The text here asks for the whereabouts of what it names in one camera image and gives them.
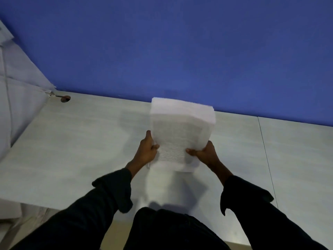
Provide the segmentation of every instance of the person's right hand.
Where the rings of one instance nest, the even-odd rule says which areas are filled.
[[[198,159],[206,164],[210,169],[220,164],[219,157],[216,154],[215,147],[211,141],[208,141],[206,147],[201,151],[196,151],[194,149],[186,149],[186,152],[191,156],[196,156]]]

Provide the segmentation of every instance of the cable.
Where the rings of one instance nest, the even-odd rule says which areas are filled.
[[[3,46],[0,46],[0,58],[2,61],[2,67],[3,67],[3,75],[4,75],[4,81],[6,85],[6,92],[7,92],[7,100],[8,100],[8,108],[9,108],[9,115],[10,115],[10,138],[9,138],[9,147],[12,146],[12,138],[13,138],[13,114],[12,114],[12,105],[10,103],[9,98],[9,88],[8,88],[8,80],[7,80],[7,67],[5,62],[5,56],[3,54]]]

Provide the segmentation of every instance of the person's right arm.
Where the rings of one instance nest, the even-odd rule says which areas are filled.
[[[234,176],[220,162],[209,141],[202,151],[186,149],[197,156],[219,178],[224,186],[220,207],[223,215],[231,209],[239,220],[253,250],[256,249],[326,249],[311,239],[270,202],[272,195],[250,182]]]

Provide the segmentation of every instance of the dark sleeve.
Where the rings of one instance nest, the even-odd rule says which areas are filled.
[[[128,212],[131,172],[121,169],[95,180],[95,187],[12,249],[99,249],[117,210]]]
[[[273,206],[273,200],[267,190],[231,176],[224,185],[220,206],[223,215],[227,208],[235,213],[253,250],[327,249]]]

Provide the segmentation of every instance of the document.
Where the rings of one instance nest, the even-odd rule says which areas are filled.
[[[213,107],[154,97],[150,121],[152,138],[160,148],[149,167],[193,172],[199,160],[185,149],[206,146],[216,122]]]

